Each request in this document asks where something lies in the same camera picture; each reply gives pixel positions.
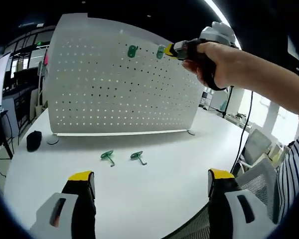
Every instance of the person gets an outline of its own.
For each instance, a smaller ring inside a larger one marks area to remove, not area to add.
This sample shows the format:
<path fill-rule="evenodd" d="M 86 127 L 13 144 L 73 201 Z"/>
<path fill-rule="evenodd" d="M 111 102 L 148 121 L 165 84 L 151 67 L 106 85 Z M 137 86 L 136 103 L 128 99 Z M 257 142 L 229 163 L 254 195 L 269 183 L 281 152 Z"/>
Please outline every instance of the person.
<path fill-rule="evenodd" d="M 214 80 L 219 88 L 235 86 L 257 92 L 299 115 L 299 76 L 295 73 L 242 50 L 215 42 L 199 44 L 197 52 L 205 53 L 215 62 Z M 182 65 L 196 74 L 203 85 L 208 86 L 197 62 L 184 60 Z M 280 222 L 299 192 L 299 136 L 279 167 L 277 187 L 277 221 Z"/>

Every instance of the ceiling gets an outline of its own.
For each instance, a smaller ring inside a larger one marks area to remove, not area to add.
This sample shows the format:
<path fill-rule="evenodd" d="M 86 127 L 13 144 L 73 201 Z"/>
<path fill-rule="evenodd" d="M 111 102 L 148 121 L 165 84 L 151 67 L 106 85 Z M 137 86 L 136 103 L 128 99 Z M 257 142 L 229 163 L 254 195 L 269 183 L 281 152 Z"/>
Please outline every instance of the ceiling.
<path fill-rule="evenodd" d="M 231 24 L 243 50 L 296 71 L 299 62 L 287 53 L 285 27 L 269 0 L 213 1 Z M 87 12 L 89 17 L 128 23 L 172 42 L 196 38 L 204 27 L 210 26 L 213 21 L 220 21 L 204 0 L 57 2 L 56 5 L 55 1 L 49 0 L 31 1 L 5 10 L 5 21 L 0 22 L 0 45 L 35 27 L 35 24 L 18 27 L 21 24 L 44 22 L 45 26 L 56 25 L 62 14 L 73 12 Z"/>

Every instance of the white pegboard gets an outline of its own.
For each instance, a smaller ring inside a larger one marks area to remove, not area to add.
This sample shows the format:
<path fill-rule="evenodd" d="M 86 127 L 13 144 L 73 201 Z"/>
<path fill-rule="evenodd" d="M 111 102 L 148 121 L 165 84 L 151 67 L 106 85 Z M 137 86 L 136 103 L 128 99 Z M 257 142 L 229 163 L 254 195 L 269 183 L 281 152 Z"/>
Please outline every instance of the white pegboard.
<path fill-rule="evenodd" d="M 130 45 L 138 46 L 134 58 Z M 158 45 L 124 34 L 66 30 L 49 59 L 54 133 L 189 129 L 203 85 Z"/>

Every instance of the black computer mouse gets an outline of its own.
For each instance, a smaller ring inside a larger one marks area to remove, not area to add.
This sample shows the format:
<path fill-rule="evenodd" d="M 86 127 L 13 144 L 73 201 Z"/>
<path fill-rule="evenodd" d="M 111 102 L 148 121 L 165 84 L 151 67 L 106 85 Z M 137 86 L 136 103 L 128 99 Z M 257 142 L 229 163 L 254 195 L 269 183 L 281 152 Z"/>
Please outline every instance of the black computer mouse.
<path fill-rule="evenodd" d="M 26 137 L 26 149 L 28 152 L 35 152 L 41 144 L 42 133 L 40 131 L 33 131 Z"/>

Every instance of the human hand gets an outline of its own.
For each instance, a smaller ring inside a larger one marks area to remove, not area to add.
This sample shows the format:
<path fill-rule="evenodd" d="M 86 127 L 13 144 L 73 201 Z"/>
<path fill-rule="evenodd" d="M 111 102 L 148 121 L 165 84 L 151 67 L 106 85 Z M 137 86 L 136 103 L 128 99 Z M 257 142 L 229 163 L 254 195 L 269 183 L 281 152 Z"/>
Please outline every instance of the human hand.
<path fill-rule="evenodd" d="M 246 62 L 250 58 L 247 52 L 215 42 L 206 42 L 197 46 L 198 53 L 205 53 L 216 64 L 214 81 L 217 87 L 226 88 L 234 85 L 235 80 L 244 77 Z M 198 80 L 207 86 L 198 62 L 184 60 L 183 67 L 196 74 Z"/>

